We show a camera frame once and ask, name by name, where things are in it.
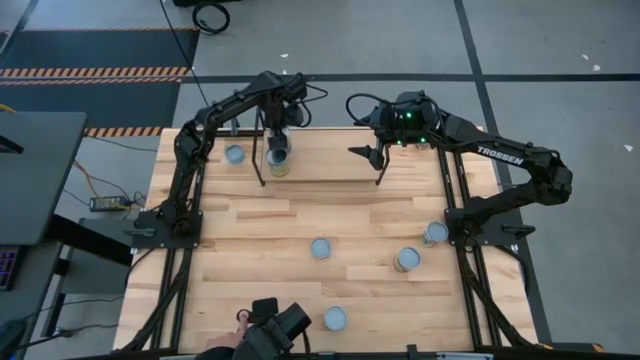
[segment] concrete floor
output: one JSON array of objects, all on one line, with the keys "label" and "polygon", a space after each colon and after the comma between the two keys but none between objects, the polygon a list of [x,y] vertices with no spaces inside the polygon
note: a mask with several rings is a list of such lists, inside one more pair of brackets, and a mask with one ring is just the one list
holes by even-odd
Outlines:
[{"label": "concrete floor", "polygon": [[[0,29],[12,29],[26,3],[4,0]],[[464,6],[485,74],[640,72],[637,1],[464,0]],[[190,11],[168,7],[175,26],[190,25]],[[265,69],[290,74],[471,73],[454,0],[244,0],[228,9],[232,22],[227,32],[200,38],[195,60],[200,76],[254,75]],[[165,25],[159,5],[151,0],[40,0],[26,24],[28,29],[155,26]],[[330,96],[310,104],[314,126],[349,126],[343,102],[352,93],[395,98],[415,89],[424,89],[443,108],[485,125],[471,82],[318,85]],[[242,86],[203,87],[211,100]],[[522,211],[524,222],[538,229],[529,244],[553,340],[597,342],[608,351],[640,353],[640,245],[634,226],[634,214],[640,210],[640,84],[509,82],[487,87],[503,136],[558,149],[574,172],[569,203],[531,205]],[[356,112],[370,106],[354,105]],[[174,126],[202,106],[195,85],[182,85]],[[154,147],[158,140],[118,141]],[[636,149],[629,151],[625,145]],[[87,139],[78,160],[132,196],[136,190],[146,193],[153,157]],[[514,183],[526,179],[519,171],[511,173]],[[90,196],[75,170],[66,188],[85,200]],[[117,193],[107,186],[99,191]],[[57,212],[71,219],[95,216],[67,195]],[[117,302],[75,305],[64,310],[60,323],[112,324],[118,314]],[[28,358],[103,354],[113,336],[114,331],[94,330],[35,347]]]}]

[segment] hand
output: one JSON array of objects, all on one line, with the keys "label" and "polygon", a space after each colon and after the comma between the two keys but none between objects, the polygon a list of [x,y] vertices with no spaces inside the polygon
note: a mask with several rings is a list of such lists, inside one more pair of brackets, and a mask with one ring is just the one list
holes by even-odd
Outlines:
[{"label": "hand", "polygon": [[240,321],[238,322],[238,330],[236,330],[236,332],[228,332],[217,338],[207,340],[207,347],[205,351],[221,346],[235,349],[240,344],[244,338],[244,334],[247,332],[249,313],[243,311],[238,317],[240,318]]}]

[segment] wooden table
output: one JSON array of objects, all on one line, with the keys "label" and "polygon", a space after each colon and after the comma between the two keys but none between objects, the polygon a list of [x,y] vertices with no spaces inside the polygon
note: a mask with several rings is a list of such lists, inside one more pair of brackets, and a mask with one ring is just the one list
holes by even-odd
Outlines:
[{"label": "wooden table", "polygon": [[[419,351],[471,349],[455,251],[449,244],[425,248],[419,243],[426,224],[442,221],[446,207],[436,151],[393,147],[391,165],[376,186],[369,167],[362,166],[367,161],[343,146],[365,145],[361,139],[373,139],[370,130],[295,131],[304,134],[294,133],[294,152],[332,138],[341,141],[329,152],[330,158],[320,151],[301,156],[306,165],[299,166],[319,164],[311,167],[315,170],[308,178],[294,170],[292,162],[296,181],[267,180],[265,187],[251,165],[251,139],[216,139],[205,175],[202,242],[192,260],[180,352],[202,351],[208,338],[235,330],[239,309],[272,296],[279,299],[280,309],[296,301],[310,315],[312,351],[398,352],[412,343]],[[162,133],[148,207],[167,196],[176,133]],[[315,142],[295,141],[310,135]],[[350,137],[357,140],[343,144]],[[223,151],[228,144],[244,147],[243,164],[226,163]],[[463,159],[472,195],[498,191],[491,161],[473,154]],[[341,171],[331,170],[334,163]],[[352,173],[340,175],[350,169]],[[350,181],[336,181],[345,176]],[[459,197],[457,179],[453,182]],[[329,259],[311,257],[310,244],[317,237],[330,240]],[[414,271],[399,273],[393,257],[406,246],[416,248],[423,262]],[[496,303],[522,335],[535,342],[517,262],[494,248],[483,250]],[[165,251],[156,250],[133,271],[115,348],[132,338],[156,305],[164,257]],[[323,325],[323,313],[333,305],[342,306],[348,315],[348,325],[340,332]],[[478,314],[488,342],[484,311]],[[168,344],[168,329],[166,320],[163,344]],[[301,339],[294,350],[304,351]]]}]

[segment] blue can lid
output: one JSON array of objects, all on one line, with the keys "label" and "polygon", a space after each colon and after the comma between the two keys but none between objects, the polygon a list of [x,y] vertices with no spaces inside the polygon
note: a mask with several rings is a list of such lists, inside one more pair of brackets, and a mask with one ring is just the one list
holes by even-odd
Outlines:
[{"label": "blue can lid", "polygon": [[230,164],[238,165],[244,161],[244,150],[240,145],[229,145],[224,151],[227,161]]},{"label": "blue can lid", "polygon": [[342,330],[347,326],[347,313],[340,306],[332,306],[324,314],[324,324],[331,331]]},{"label": "blue can lid", "polygon": [[316,259],[326,259],[331,255],[331,244],[325,238],[318,238],[311,243],[311,255]]},{"label": "blue can lid", "polygon": [[447,228],[447,225],[434,221],[427,225],[427,236],[429,237],[429,240],[444,242],[449,237],[449,229]]},{"label": "blue can lid", "polygon": [[398,254],[398,263],[407,270],[411,270],[420,265],[420,253],[414,248],[404,248]]}]

